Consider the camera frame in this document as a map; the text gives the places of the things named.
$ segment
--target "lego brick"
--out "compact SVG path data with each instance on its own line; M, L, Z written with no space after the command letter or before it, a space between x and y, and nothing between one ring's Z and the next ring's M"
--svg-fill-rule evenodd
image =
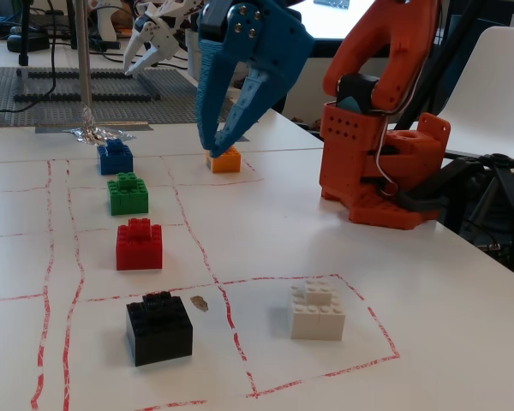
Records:
M134 170L134 156L121 140L107 140L106 146L97 147L101 175L131 173Z
M117 182L110 180L107 185L112 216L148 212L145 182L134 173L120 173Z
M305 281L305 297L307 304L329 306L332 303L332 289L326 281Z
M330 306L321 306L318 320L320 340L341 341L343 339L345 313L338 299L333 299Z
M117 232L117 270L161 270L162 227L148 218L130 218Z
M318 329L319 311L317 306L307 305L302 289L291 286L290 308L291 338L314 339Z
M206 152L206 165L212 173L239 173L242 164L242 156L236 148L229 150L218 158L211 158Z
M135 366L192 355L192 324L181 298L170 293L128 304L126 331Z
M322 306L309 304L306 297L305 288L291 286L288 308L291 338L341 341L346 316L338 295L332 292L330 304Z

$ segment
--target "orange lego brick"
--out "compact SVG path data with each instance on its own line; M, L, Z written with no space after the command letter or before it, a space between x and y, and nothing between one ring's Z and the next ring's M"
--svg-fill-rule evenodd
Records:
M219 156L218 158L209 157L209 152L206 152L206 165L209 170L215 173L239 173L240 165L242 163L242 156L234 147Z

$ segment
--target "blue lego brick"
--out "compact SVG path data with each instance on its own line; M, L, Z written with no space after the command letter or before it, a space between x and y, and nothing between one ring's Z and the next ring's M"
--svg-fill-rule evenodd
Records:
M121 140L107 140L106 146L97 147L101 175L131 173L134 170L134 156Z

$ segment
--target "crumb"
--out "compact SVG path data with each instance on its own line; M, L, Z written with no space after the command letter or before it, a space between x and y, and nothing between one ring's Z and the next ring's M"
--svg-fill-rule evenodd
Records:
M203 311L204 313L207 311L207 303L206 301L200 297L199 295L196 295L194 297L190 297L190 300L194 304L196 308L198 308L200 311Z

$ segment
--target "black lego brick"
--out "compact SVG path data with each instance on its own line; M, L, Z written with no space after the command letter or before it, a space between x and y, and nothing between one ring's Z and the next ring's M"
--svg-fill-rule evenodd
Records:
M143 296L126 306L126 328L135 366L192 355L193 329L180 297Z

